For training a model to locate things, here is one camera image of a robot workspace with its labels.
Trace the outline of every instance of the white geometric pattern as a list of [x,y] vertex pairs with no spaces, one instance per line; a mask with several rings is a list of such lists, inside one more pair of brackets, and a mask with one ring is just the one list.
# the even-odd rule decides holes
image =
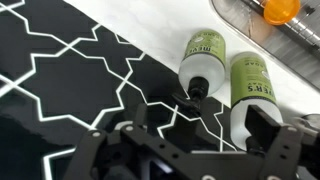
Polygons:
[[[73,46],[75,46],[76,44],[78,44],[80,41],[95,41],[97,42],[97,36],[96,36],[96,30],[101,26],[101,25],[96,25],[95,27],[92,28],[92,33],[94,35],[94,38],[82,38],[79,37],[76,40],[72,41],[71,43],[66,43],[64,41],[62,41],[61,39],[57,38],[56,36],[52,35],[52,34],[46,34],[46,33],[40,33],[40,32],[31,32],[30,28],[29,28],[29,21],[21,16],[19,13],[15,12],[13,9],[19,6],[22,6],[25,4],[25,1],[22,0],[21,2],[12,4],[10,6],[6,6],[2,3],[0,3],[0,13],[3,11],[9,11],[10,13],[12,13],[13,15],[17,16],[18,18],[20,18],[21,20],[24,21],[24,25],[26,28],[26,32],[30,35],[35,35],[35,36],[44,36],[44,37],[51,37],[53,39],[55,39],[56,41],[60,42],[61,44],[65,45],[65,47],[63,49],[61,49],[59,52],[57,52],[56,54],[38,54],[38,53],[32,53],[30,54],[31,57],[31,63],[32,63],[32,70],[30,70],[29,72],[27,72],[26,74],[24,74],[23,76],[21,76],[20,78],[18,78],[15,81],[12,81],[8,78],[6,78],[5,76],[0,74],[0,80],[4,81],[6,83],[6,85],[4,85],[4,87],[2,87],[0,89],[0,98],[3,97],[5,94],[7,94],[9,91],[15,89],[20,91],[21,93],[29,96],[30,98],[36,100],[37,102],[37,112],[38,112],[38,117],[39,117],[39,121],[41,122],[47,122],[47,121],[56,121],[56,120],[61,120],[61,119],[70,119],[72,121],[74,121],[75,123],[83,126],[84,128],[87,128],[88,130],[94,130],[96,129],[96,126],[99,124],[99,122],[101,121],[102,117],[108,113],[108,112],[115,112],[115,111],[119,111],[119,110],[123,110],[124,109],[124,105],[120,96],[120,92],[123,89],[123,87],[128,84],[129,86],[133,87],[134,89],[138,90],[141,93],[141,96],[144,100],[144,102],[148,105],[148,106],[154,106],[154,105],[162,105],[164,107],[166,107],[167,109],[169,109],[170,111],[173,112],[173,117],[171,119],[171,122],[167,125],[158,127],[158,132],[160,134],[160,136],[162,138],[164,138],[163,134],[162,134],[162,130],[168,127],[172,127],[174,126],[175,123],[175,119],[176,116],[179,115],[181,117],[183,117],[184,119],[188,120],[188,121],[195,121],[195,120],[200,120],[202,125],[205,127],[205,130],[212,135],[213,137],[219,139],[220,141],[220,151],[223,150],[223,144],[226,144],[228,146],[230,146],[231,148],[233,148],[234,150],[235,147],[232,146],[231,144],[229,144],[228,142],[224,141],[222,138],[223,136],[223,127],[220,124],[219,119],[217,118],[217,115],[222,114],[223,113],[223,104],[221,104],[221,111],[218,113],[214,114],[214,117],[216,118],[219,126],[220,126],[220,137],[213,134],[212,132],[210,132],[208,130],[208,128],[206,127],[204,121],[201,118],[193,118],[193,119],[189,119],[188,117],[186,117],[185,115],[181,114],[180,112],[178,112],[178,107],[176,106],[174,109],[170,106],[168,106],[167,104],[163,103],[163,102],[153,102],[153,103],[148,103],[142,90],[140,88],[138,88],[136,85],[134,85],[133,83],[129,82],[128,79],[130,78],[130,76],[133,73],[131,64],[129,61],[141,61],[144,56],[145,53],[142,53],[141,56],[139,58],[126,58],[126,62],[127,65],[129,67],[129,72],[125,77],[121,77],[120,75],[118,75],[117,73],[113,72],[112,70],[109,69],[108,64],[107,64],[107,60],[104,57],[99,57],[99,56],[86,56],[85,54],[83,54],[82,52],[79,52],[78,50],[76,50],[75,48],[73,48]],[[118,36],[115,34],[115,37],[118,41],[119,44],[123,44],[123,45],[131,45],[128,42],[121,42],[118,38]],[[32,75],[34,75],[36,73],[36,68],[35,68],[35,58],[39,58],[39,57],[46,57],[46,58],[56,58],[56,57],[60,57],[61,55],[63,55],[66,51],[68,50],[72,50],[76,53],[78,53],[79,55],[81,55],[82,57],[85,57],[88,60],[103,60],[103,62],[105,63],[106,66],[106,70],[114,75],[115,77],[119,78],[122,80],[122,83],[119,85],[119,87],[116,89],[116,94],[117,94],[117,98],[119,100],[120,106],[119,107],[113,107],[113,108],[108,108],[108,109],[103,109],[101,110],[101,112],[97,115],[97,117],[94,119],[92,124],[87,124],[84,121],[74,117],[73,115],[67,114],[67,115],[59,115],[59,116],[51,116],[51,117],[43,117],[42,114],[42,108],[41,108],[41,99],[32,94],[31,92],[21,88],[19,85],[21,83],[23,83],[25,80],[27,80],[28,78],[30,78]],[[52,172],[51,172],[51,165],[50,165],[50,160],[58,158],[60,156],[65,156],[67,154],[73,153],[75,151],[75,148],[72,149],[68,149],[68,150],[64,150],[64,151],[60,151],[60,152],[56,152],[56,153],[52,153],[50,155],[44,156],[43,157],[43,164],[44,164],[44,172],[45,172],[45,179],[46,180],[52,180]]]

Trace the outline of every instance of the black patterned surface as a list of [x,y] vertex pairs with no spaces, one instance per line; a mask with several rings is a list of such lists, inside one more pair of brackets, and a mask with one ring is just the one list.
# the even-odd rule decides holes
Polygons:
[[[171,93],[186,96],[174,72],[62,0],[25,3],[0,11],[1,179],[61,179],[84,132],[110,132],[132,121],[140,103],[148,105],[151,135],[181,149],[234,150],[219,140],[230,143],[227,107],[208,98],[201,105],[204,124],[183,113],[173,118]],[[112,172],[117,179],[125,170]]]

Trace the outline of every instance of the orange object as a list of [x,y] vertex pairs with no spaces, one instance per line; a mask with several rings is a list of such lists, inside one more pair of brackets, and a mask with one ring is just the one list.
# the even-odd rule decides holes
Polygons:
[[282,25],[298,14],[300,0],[267,0],[264,5],[264,19],[269,24]]

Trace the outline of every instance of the bottle label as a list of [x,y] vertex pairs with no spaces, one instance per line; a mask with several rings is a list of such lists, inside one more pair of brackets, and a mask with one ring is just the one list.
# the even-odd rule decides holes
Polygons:
[[213,30],[203,30],[192,36],[184,59],[194,54],[208,54],[216,57],[225,66],[226,44],[223,37]]
[[266,64],[259,57],[244,57],[231,67],[231,106],[242,100],[264,99],[276,104]]

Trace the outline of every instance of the star pattern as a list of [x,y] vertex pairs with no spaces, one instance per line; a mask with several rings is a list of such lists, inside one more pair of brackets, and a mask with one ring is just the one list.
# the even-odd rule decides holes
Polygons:
[[[201,125],[198,131],[206,138],[197,145],[219,143],[220,151],[234,148],[222,138],[227,132],[219,121],[223,105],[213,111],[209,106],[206,112],[215,113],[208,118],[186,117],[169,97],[172,92],[186,96],[174,72],[72,6],[60,0],[0,0],[0,13],[0,23],[8,24],[2,29],[6,33],[0,33],[6,43],[14,38],[25,40],[13,43],[11,49],[0,45],[1,52],[6,50],[0,55],[4,63],[0,67],[0,127],[5,132],[0,137],[10,136],[17,141],[24,137],[30,142],[19,152],[10,152],[10,147],[19,149],[20,145],[10,142],[1,155],[15,153],[21,157],[30,152],[41,159],[21,174],[16,173],[19,170],[7,170],[5,179],[12,179],[12,173],[60,179],[81,134],[96,128],[112,131],[117,123],[132,121],[139,103],[146,103],[148,118],[157,121],[147,122],[148,133],[153,136],[166,138],[164,134],[178,118],[182,124]],[[21,48],[20,53],[12,51],[17,50],[16,46]],[[113,119],[120,121],[110,126]],[[212,133],[215,128],[218,135]],[[20,168],[28,161],[14,165]]]

